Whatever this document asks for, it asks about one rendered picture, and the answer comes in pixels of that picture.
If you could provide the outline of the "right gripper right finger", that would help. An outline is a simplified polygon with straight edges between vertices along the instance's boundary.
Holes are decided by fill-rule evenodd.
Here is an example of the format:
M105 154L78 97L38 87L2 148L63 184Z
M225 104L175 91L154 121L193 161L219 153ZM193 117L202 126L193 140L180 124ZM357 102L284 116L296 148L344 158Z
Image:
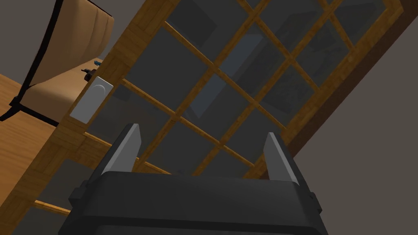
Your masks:
M303 189L309 188L281 137L276 137L273 132L269 132L263 153L270 180L292 181Z

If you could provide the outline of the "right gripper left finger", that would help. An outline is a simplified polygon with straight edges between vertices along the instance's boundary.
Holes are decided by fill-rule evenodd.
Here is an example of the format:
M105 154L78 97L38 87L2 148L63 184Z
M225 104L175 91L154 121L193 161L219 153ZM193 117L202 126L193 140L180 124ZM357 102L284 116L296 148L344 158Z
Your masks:
M92 172L87 183L91 184L108 171L132 171L141 142L139 124L126 124L115 142Z

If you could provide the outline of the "wooden glass-paned door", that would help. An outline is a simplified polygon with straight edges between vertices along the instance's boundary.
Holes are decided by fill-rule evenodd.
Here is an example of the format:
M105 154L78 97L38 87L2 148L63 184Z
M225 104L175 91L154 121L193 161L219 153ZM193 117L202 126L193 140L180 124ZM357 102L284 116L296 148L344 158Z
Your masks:
M93 56L21 99L55 125L0 206L0 235L31 209L67 215L40 198L62 164L93 169L128 122L141 121L134 171L267 172L251 133L265 124L292 150L320 107L415 0L145 0L98 74L111 84L90 120L70 116L93 83Z

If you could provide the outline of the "tan sofa with black frame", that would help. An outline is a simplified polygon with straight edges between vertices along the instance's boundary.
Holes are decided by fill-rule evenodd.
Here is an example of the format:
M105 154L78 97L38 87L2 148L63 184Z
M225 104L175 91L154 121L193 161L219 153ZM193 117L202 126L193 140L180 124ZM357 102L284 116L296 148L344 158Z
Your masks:
M113 26L114 18L91 0L55 0L39 50L0 121L22 111L57 126L87 85Z

